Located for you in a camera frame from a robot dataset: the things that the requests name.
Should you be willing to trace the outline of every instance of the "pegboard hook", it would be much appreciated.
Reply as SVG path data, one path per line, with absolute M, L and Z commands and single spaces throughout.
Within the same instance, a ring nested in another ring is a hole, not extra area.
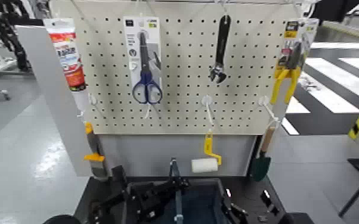
M 227 24 L 227 18 L 228 18 L 228 11 L 227 11 L 227 8 L 225 7 L 225 4 L 228 3 L 229 1 L 230 0 L 215 0 L 215 3 L 221 4 L 221 6 L 224 10 L 224 15 L 225 15 L 224 24 Z
M 267 96 L 263 96 L 263 97 L 260 97 L 259 99 L 259 102 L 258 104 L 261 106 L 261 107 L 264 107 L 266 108 L 268 114 L 270 114 L 270 117 L 273 119 L 268 125 L 267 127 L 270 127 L 274 122 L 276 123 L 276 129 L 280 126 L 280 121 L 278 119 L 278 117 L 276 117 L 273 113 L 273 111 L 268 108 L 267 104 L 268 104 L 268 97 Z
M 202 98 L 202 104 L 206 106 L 206 110 L 208 112 L 208 117 L 209 117 L 210 124 L 214 125 L 214 122 L 213 122 L 213 119 L 212 119 L 212 114 L 210 112 L 210 106 L 209 106 L 212 102 L 213 102 L 213 99 L 209 95 L 205 95 Z

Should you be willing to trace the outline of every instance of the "yellow handle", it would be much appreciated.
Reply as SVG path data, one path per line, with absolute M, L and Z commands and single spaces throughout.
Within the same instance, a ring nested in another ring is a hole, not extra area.
M 281 74 L 278 76 L 278 78 L 276 78 L 276 82 L 275 82 L 274 87 L 273 87 L 273 94 L 271 94 L 270 104 L 272 104 L 272 105 L 276 104 L 277 97 L 278 97 L 278 92 L 280 91 L 281 83 L 283 82 L 283 79 L 286 77 L 288 72 L 289 72 L 288 69 L 284 69 L 281 72 Z
M 205 137 L 205 145 L 203 149 L 206 155 L 215 157 L 217 159 L 217 164 L 221 165 L 221 156 L 213 153 L 212 142 L 213 142 L 213 135 L 211 134 L 211 132 L 209 132 Z
M 299 67 L 291 71 L 291 85 L 288 88 L 288 91 L 287 91 L 287 94 L 285 95 L 285 100 L 284 100 L 284 102 L 286 104 L 289 103 L 293 93 L 295 92 L 296 85 L 298 84 L 298 78 L 299 78 L 300 74 L 301 74 L 301 69 Z

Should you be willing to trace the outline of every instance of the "pliers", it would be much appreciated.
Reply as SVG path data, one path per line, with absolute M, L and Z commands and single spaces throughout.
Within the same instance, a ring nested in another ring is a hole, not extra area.
M 271 95 L 270 103 L 272 105 L 276 104 L 278 92 L 280 91 L 280 86 L 282 81 L 285 78 L 291 78 L 291 85 L 288 88 L 287 94 L 285 95 L 284 102 L 289 103 L 291 97 L 295 91 L 296 85 L 298 84 L 298 79 L 301 75 L 301 67 L 303 60 L 302 55 L 302 43 L 297 42 L 294 44 L 292 52 L 288 57 L 285 66 L 277 66 L 276 71 L 274 72 L 274 78 L 276 82 L 273 87 L 273 94 Z

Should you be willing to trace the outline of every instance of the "pegboard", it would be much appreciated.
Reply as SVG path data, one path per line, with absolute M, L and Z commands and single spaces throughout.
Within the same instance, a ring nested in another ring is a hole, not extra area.
M 217 134 L 260 135 L 270 120 L 261 96 L 271 96 L 273 73 L 291 4 L 226 4 L 232 23 L 224 64 L 227 79 L 208 78 L 214 64 L 220 4 L 205 2 L 53 1 L 59 17 L 75 20 L 87 90 L 98 99 L 85 113 L 96 133 L 205 134 L 211 124 L 202 97 L 213 98 Z M 160 18 L 162 90 L 150 108 L 132 97 L 123 34 L 125 15 Z

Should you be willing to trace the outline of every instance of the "gray floor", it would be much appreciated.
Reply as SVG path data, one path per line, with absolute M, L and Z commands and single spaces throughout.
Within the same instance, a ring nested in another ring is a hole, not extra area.
M 337 213 L 359 187 L 359 173 L 346 161 L 359 146 L 346 135 L 289 136 L 279 130 L 271 145 L 269 177 L 288 211 L 307 212 L 316 223 L 359 223 L 359 200 Z
M 40 94 L 33 76 L 0 76 L 1 89 L 8 91 L 11 100 L 0 97 L 0 130 Z
M 72 214 L 87 180 L 76 177 L 43 97 L 0 131 L 0 223 Z

